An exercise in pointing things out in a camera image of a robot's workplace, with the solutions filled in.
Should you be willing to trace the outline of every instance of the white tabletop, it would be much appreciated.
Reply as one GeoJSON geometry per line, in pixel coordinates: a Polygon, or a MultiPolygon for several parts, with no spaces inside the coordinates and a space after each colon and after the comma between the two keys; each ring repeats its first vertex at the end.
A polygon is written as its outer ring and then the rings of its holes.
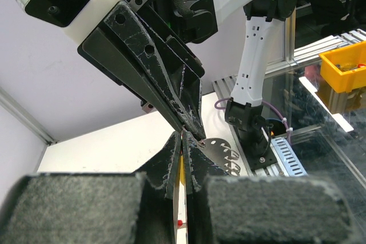
{"type": "MultiPolygon", "coordinates": [[[[237,150],[224,112],[216,110],[215,93],[202,98],[207,138],[223,138],[237,150]]],[[[50,146],[39,172],[129,173],[159,152],[174,132],[157,111],[50,146]]]]}

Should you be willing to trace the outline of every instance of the purple cable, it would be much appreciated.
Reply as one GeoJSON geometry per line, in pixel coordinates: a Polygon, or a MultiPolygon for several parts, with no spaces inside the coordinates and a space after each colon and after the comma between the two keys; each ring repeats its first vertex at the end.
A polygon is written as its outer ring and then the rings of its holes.
{"type": "MultiPolygon", "coordinates": [[[[215,103],[215,109],[217,110],[225,110],[226,107],[219,107],[218,104],[220,104],[221,102],[225,102],[228,101],[230,98],[223,98],[220,99],[218,101],[216,101],[215,103]]],[[[285,125],[286,128],[286,133],[287,133],[287,142],[291,145],[291,132],[290,132],[290,127],[287,124],[287,121],[284,121],[284,116],[280,113],[280,111],[278,111],[276,109],[276,107],[274,107],[272,104],[270,104],[267,101],[262,101],[263,105],[269,107],[272,111],[274,111],[274,113],[281,119],[282,123],[285,125]]]]}

